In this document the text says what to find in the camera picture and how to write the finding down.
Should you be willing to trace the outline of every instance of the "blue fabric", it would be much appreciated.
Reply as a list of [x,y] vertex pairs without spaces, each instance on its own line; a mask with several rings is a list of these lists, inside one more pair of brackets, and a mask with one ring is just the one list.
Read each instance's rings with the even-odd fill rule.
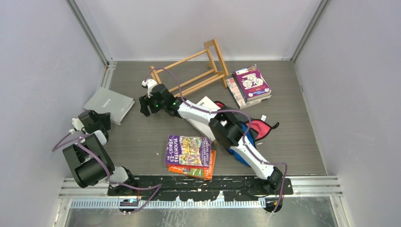
[[[248,128],[245,124],[242,124],[242,130],[246,130],[246,128]],[[249,139],[249,141],[251,142],[251,144],[255,147],[255,141],[253,139],[253,136],[251,134],[251,131],[249,130],[249,132],[246,134],[247,138]],[[233,151],[232,149],[228,148],[227,151],[234,155],[234,157],[242,164],[249,166],[248,163],[235,151]]]

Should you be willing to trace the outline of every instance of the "purple book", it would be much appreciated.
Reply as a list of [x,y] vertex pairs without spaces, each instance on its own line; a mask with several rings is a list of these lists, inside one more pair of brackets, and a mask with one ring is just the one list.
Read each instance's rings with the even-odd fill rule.
[[241,87],[246,101],[253,101],[271,94],[269,85],[256,65],[235,71],[233,77]]
[[208,168],[211,157],[211,141],[207,137],[168,136],[167,166]]

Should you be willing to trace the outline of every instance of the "orange book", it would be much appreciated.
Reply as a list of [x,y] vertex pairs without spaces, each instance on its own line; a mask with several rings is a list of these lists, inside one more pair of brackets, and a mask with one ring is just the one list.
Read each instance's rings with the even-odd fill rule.
[[168,171],[174,172],[174,173],[179,173],[179,174],[184,174],[184,175],[188,175],[188,176],[193,176],[193,177],[197,177],[197,178],[202,178],[202,179],[211,181],[212,175],[213,175],[213,167],[214,167],[215,159],[216,159],[216,151],[212,150],[210,165],[206,169],[195,168],[195,167],[186,167],[186,166],[169,166]]

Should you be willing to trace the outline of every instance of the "white book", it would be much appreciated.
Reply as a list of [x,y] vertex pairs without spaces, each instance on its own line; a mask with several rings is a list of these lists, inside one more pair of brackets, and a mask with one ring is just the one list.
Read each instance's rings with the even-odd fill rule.
[[[212,100],[210,100],[207,96],[201,99],[197,105],[204,106],[207,108],[215,108],[220,109]],[[194,120],[188,120],[188,122],[193,125],[203,136],[209,137],[213,144],[216,144],[216,138],[214,137],[212,130],[208,125],[202,124],[200,122]]]
[[134,103],[133,98],[100,87],[84,105],[84,109],[94,110],[98,114],[110,112],[111,122],[120,125]]

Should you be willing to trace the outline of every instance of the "white tag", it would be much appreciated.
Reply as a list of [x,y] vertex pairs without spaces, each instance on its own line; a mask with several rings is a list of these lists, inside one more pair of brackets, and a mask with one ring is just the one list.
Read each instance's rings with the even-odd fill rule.
[[241,75],[241,74],[244,74],[244,73],[247,73],[247,72],[248,72],[248,69],[247,69],[247,68],[235,71],[235,73],[236,73],[237,75]]

